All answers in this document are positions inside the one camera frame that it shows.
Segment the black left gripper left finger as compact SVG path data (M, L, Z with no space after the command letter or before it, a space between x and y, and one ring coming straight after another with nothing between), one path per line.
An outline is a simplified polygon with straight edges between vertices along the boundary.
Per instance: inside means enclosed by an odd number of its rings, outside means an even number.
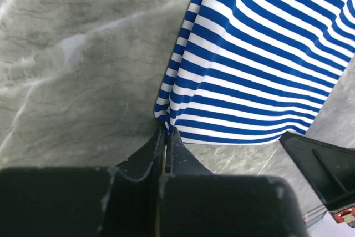
M113 167L1 170L2 236L154 233L165 132Z

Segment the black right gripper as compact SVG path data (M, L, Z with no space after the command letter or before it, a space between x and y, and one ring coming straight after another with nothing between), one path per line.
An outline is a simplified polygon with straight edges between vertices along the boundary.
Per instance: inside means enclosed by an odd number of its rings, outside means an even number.
M280 143L325 205L303 214L306 227L330 213L337 224L354 228L354 149L291 132L284 133Z

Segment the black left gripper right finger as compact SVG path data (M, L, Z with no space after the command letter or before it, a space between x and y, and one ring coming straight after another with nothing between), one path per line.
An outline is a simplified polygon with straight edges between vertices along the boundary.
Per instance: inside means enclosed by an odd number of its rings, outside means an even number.
M168 138L159 184L160 236L306 236L296 195L284 179L214 174Z

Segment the blue white striped tank top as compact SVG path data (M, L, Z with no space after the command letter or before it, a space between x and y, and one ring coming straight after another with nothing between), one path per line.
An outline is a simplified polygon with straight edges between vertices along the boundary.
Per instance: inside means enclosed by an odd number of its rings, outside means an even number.
M193 144L304 134L354 56L354 0L191 0L154 107Z

